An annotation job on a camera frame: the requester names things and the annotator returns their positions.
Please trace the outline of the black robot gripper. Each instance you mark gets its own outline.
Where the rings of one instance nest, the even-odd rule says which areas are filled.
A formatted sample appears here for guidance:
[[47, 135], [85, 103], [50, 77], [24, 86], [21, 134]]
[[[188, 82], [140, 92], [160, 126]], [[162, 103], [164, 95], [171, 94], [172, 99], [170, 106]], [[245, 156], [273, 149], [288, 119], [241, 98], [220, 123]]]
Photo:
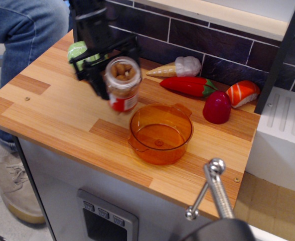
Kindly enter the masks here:
[[86, 62], [82, 70], [76, 62], [100, 53], [101, 56], [112, 52], [114, 49], [120, 50], [120, 56], [126, 56], [133, 59], [140, 67], [139, 55], [141, 48], [137, 43], [136, 34], [131, 33], [124, 39], [114, 38], [109, 22], [106, 16], [106, 7], [72, 7], [73, 30], [76, 31], [87, 46], [87, 52], [69, 63], [73, 64], [78, 80], [86, 80], [95, 93], [104, 100], [109, 100], [106, 84], [101, 72], [105, 70], [107, 61]]

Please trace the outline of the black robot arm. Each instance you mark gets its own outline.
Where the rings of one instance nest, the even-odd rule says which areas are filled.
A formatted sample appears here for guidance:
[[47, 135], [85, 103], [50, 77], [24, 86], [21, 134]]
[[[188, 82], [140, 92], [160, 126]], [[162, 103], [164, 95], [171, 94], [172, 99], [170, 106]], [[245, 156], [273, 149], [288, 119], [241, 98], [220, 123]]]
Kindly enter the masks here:
[[76, 33], [85, 42], [87, 50], [69, 61], [79, 80], [90, 83], [98, 96], [109, 100], [101, 72], [117, 57], [127, 56], [139, 63], [140, 47], [137, 35], [128, 34], [116, 39], [109, 26], [105, 1], [69, 1]]

